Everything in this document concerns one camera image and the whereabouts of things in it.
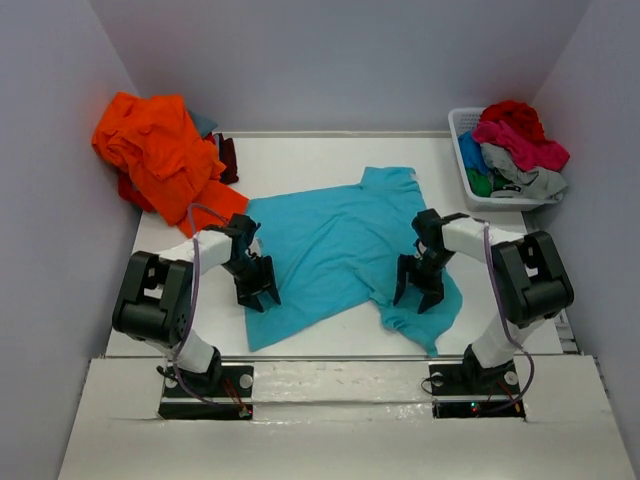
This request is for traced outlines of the teal t shirt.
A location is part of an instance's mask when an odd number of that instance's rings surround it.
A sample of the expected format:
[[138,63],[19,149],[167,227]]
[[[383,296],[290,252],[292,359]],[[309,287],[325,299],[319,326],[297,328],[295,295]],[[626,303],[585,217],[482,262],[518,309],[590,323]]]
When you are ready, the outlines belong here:
[[310,190],[249,202],[260,223],[262,252],[273,260],[281,302],[248,309],[248,347],[255,352],[365,302],[373,302],[382,327],[437,353],[437,339],[449,330],[463,296],[449,275],[444,299],[424,313],[415,287],[392,303],[397,260],[414,250],[411,227],[426,205],[409,167],[367,167],[357,184]]

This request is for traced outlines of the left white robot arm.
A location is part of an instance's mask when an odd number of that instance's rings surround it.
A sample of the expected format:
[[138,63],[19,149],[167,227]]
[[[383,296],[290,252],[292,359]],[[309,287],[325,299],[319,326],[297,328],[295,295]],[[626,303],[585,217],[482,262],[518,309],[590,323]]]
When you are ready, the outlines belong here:
[[174,370],[169,378],[195,398],[210,396],[223,378],[219,349],[194,329],[201,276],[223,268],[233,278],[237,303],[258,313],[264,295],[281,303],[273,260],[258,250],[259,228],[235,214],[224,226],[206,226],[159,253],[137,251],[128,261],[112,328],[164,354]]

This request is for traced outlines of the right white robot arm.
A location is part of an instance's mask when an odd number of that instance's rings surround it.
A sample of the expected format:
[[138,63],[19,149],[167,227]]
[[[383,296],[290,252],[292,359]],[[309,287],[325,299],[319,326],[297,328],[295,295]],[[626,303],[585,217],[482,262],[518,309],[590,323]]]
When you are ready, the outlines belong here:
[[445,299],[445,267],[464,254],[486,265],[498,307],[460,362],[431,368],[430,391],[441,397],[489,394],[517,377],[514,357],[525,340],[574,301],[554,241],[543,231],[514,233],[462,213],[440,216],[434,209],[419,212],[411,226],[416,252],[398,258],[395,304],[414,287],[421,295],[418,313],[439,306]]

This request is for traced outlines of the orange t shirt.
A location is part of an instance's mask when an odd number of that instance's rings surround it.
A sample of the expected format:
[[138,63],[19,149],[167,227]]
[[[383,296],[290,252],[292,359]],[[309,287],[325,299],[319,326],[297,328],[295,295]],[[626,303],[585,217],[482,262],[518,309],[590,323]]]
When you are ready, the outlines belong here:
[[118,171],[121,198],[186,237],[247,210],[249,199],[222,182],[218,147],[200,135],[180,95],[117,93],[91,145]]

